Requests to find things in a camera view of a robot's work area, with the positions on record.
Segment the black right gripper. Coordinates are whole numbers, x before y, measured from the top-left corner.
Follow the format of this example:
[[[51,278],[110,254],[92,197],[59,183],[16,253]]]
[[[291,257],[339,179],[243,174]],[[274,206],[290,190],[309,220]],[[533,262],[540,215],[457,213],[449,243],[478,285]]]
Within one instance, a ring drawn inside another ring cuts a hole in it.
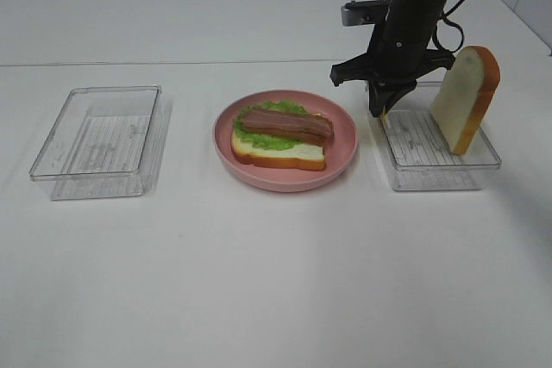
[[[449,69],[455,56],[428,48],[446,1],[391,0],[386,19],[373,25],[367,51],[332,66],[333,84],[368,81],[369,111],[377,118],[414,91],[418,78]]]

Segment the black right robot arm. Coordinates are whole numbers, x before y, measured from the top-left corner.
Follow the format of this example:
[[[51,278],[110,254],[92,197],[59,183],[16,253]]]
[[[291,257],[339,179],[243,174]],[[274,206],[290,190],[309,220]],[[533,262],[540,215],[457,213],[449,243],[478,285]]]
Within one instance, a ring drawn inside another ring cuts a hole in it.
[[[419,78],[441,67],[451,68],[453,53],[428,47],[437,23],[445,17],[446,2],[373,0],[343,5],[343,25],[371,25],[373,32],[365,53],[332,66],[333,84],[367,82],[369,110],[378,117],[413,91]]]

